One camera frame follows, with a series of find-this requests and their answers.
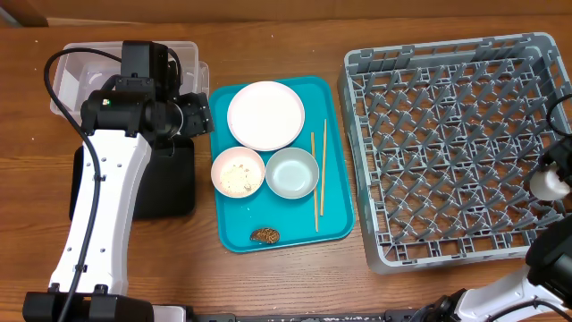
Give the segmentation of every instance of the wooden table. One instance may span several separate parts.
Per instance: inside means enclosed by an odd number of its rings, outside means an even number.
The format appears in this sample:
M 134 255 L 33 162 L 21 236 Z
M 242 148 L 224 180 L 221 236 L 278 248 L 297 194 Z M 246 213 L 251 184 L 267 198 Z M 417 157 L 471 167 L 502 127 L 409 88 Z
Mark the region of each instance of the wooden table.
M 26 292 L 44 291 L 70 222 L 72 155 L 80 138 L 53 115 L 42 81 L 46 59 L 71 42 L 192 40 L 221 86 L 314 74 L 338 101 L 336 80 L 351 49 L 545 31 L 572 66 L 570 16 L 252 22 L 0 30 L 0 320 L 21 320 Z M 340 110 L 338 126 L 343 132 Z M 400 275 L 369 270 L 359 224 L 342 241 L 237 255 L 218 240 L 209 138 L 197 148 L 196 214 L 135 223 L 129 296 L 186 303 L 198 313 L 239 315 L 378 312 L 420 307 L 459 288 L 514 271 L 502 260 Z M 346 159 L 351 160 L 343 141 Z M 355 194 L 355 178 L 348 163 Z M 536 320 L 559 320 L 543 316 Z

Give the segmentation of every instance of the gray dish rack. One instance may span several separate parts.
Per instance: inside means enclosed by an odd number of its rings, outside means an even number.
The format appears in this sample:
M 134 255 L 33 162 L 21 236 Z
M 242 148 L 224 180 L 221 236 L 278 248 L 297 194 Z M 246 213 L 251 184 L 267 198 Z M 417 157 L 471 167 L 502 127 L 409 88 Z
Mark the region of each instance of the gray dish rack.
M 523 257 L 569 215 L 526 189 L 572 93 L 550 35 L 352 50 L 338 86 L 375 272 Z

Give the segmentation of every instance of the white bowl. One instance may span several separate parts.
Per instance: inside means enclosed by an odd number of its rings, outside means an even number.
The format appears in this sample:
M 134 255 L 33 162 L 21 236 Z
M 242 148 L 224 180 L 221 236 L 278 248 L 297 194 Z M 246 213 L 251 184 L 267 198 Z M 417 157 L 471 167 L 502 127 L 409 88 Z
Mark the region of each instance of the white bowl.
M 320 169 L 311 154 L 301 148 L 285 148 L 266 164 L 266 183 L 285 199 L 299 199 L 318 184 Z
M 245 198 L 255 193 L 265 179 L 265 162 L 250 148 L 223 151 L 211 167 L 214 187 L 226 197 Z

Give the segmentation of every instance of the clear plastic container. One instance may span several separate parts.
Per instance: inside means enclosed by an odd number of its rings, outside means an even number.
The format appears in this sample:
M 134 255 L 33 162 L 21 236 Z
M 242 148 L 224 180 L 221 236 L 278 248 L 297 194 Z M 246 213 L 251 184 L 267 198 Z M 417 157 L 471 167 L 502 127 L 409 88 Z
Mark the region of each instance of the clear plastic container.
M 181 94 L 204 92 L 208 95 L 208 66 L 198 60 L 198 49 L 190 41 L 156 41 L 172 48 L 181 60 L 182 85 Z M 87 47 L 122 56 L 122 42 L 73 43 L 64 49 Z M 115 74 L 121 73 L 119 63 L 107 57 L 92 53 L 73 53 L 60 58 L 54 78 L 54 92 L 70 111 L 71 116 L 81 124 L 81 104 L 89 94 L 101 89 L 105 81 Z M 54 101 L 50 101 L 50 110 L 62 115 Z

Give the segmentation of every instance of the blue plastic tray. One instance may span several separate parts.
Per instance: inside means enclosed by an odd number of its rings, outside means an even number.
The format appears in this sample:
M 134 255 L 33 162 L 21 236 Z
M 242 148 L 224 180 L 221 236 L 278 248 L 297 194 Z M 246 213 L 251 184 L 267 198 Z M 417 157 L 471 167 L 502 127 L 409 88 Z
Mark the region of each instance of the blue plastic tray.
M 324 118 L 328 120 L 324 216 L 319 218 L 317 233 L 314 221 L 314 194 L 310 193 L 303 199 L 287 200 L 274 194 L 266 182 L 252 196 L 244 199 L 227 198 L 215 191 L 219 236 L 224 247 L 234 252 L 268 250 L 341 239 L 351 232 L 356 221 L 330 86 L 315 76 L 277 81 L 293 89 L 306 110 L 304 128 L 291 146 L 303 148 L 311 153 L 310 133 L 313 131 L 320 171 L 322 171 Z M 229 130 L 226 114 L 234 95 L 247 85 L 220 88 L 209 100 L 214 120 L 214 132 L 211 133 L 213 160 L 227 148 L 240 145 Z M 273 152 L 259 152 L 259 154 L 267 163 Z M 318 197 L 321 180 L 322 178 L 317 185 Z M 280 240 L 277 243 L 268 245 L 250 240 L 252 232 L 266 227 L 278 230 Z

